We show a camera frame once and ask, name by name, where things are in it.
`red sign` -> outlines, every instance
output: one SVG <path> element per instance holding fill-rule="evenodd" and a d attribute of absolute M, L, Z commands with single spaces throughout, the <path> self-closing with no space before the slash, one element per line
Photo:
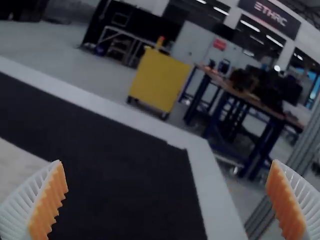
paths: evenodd
<path fill-rule="evenodd" d="M 219 38 L 216 38 L 213 43 L 213 47 L 221 51 L 224 51 L 227 47 L 227 43 Z"/>

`yellow cart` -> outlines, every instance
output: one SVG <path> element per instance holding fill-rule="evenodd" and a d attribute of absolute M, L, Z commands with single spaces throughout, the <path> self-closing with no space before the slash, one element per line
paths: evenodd
<path fill-rule="evenodd" d="M 166 120 L 175 104 L 191 67 L 158 50 L 147 47 L 130 92 L 127 103 L 134 99 L 162 111 Z"/>

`fluorescent light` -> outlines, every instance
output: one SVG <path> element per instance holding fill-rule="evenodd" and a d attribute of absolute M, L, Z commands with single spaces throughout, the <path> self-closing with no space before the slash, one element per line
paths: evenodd
<path fill-rule="evenodd" d="M 250 35 L 250 38 L 252 38 L 253 40 L 256 40 L 258 43 L 260 43 L 262 45 L 265 45 L 265 43 L 263 41 L 259 40 L 258 38 L 254 37 L 252 35 Z"/>
<path fill-rule="evenodd" d="M 255 30 L 255 31 L 258 32 L 258 33 L 260 33 L 260 29 L 257 28 L 257 27 L 255 27 L 255 26 L 253 26 L 253 25 L 251 25 L 250 23 L 248 23 L 248 22 L 246 22 L 246 21 L 243 21 L 243 20 L 240 20 L 240 23 L 242 23 L 242 24 L 246 25 L 247 27 Z"/>
<path fill-rule="evenodd" d="M 244 53 L 245 55 L 248 55 L 249 57 L 255 56 L 255 54 L 254 54 L 253 52 L 248 51 L 248 50 L 243 50 L 243 53 Z"/>
<path fill-rule="evenodd" d="M 274 66 L 274 70 L 275 70 L 276 72 L 280 72 L 281 68 L 280 68 L 280 66 L 275 65 L 275 66 Z"/>
<path fill-rule="evenodd" d="M 197 2 L 199 2 L 199 3 L 202 3 L 202 4 L 206 4 L 207 2 L 206 1 L 204 1 L 204 0 L 196 0 Z"/>
<path fill-rule="evenodd" d="M 266 35 L 266 38 L 271 40 L 272 42 L 274 42 L 275 44 L 277 44 L 280 47 L 284 47 L 280 42 L 278 42 L 277 40 L 275 40 L 272 36 Z"/>
<path fill-rule="evenodd" d="M 222 9 L 220 9 L 220 8 L 218 8 L 218 7 L 216 7 L 216 6 L 214 6 L 213 9 L 216 10 L 216 11 L 218 11 L 218 12 L 220 12 L 220 13 L 222 13 L 222 14 L 224 14 L 224 15 L 229 16 L 229 13 L 228 13 L 228 12 L 223 11 Z"/>

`black mat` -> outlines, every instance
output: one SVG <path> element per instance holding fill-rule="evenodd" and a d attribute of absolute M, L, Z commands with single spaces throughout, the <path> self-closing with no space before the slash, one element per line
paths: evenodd
<path fill-rule="evenodd" d="M 65 168 L 49 239 L 207 239 L 186 150 L 4 74 L 0 86 L 0 137 Z"/>

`gray floor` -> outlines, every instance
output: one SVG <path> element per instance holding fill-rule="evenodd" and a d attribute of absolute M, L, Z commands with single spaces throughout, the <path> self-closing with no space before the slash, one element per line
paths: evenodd
<path fill-rule="evenodd" d="M 97 57 L 77 49 L 86 26 L 41 23 L 0 22 L 0 55 L 21 63 L 71 85 L 103 98 L 125 104 L 136 71 L 118 62 Z M 169 123 L 187 131 L 182 121 L 186 106 L 177 103 Z M 255 134 L 261 134 L 264 123 L 248 117 L 244 125 Z M 280 138 L 271 157 L 286 162 L 292 148 Z M 239 181 L 225 175 L 229 191 L 243 222 L 250 216 L 264 195 L 256 184 Z M 263 239 L 282 239 L 274 222 Z"/>

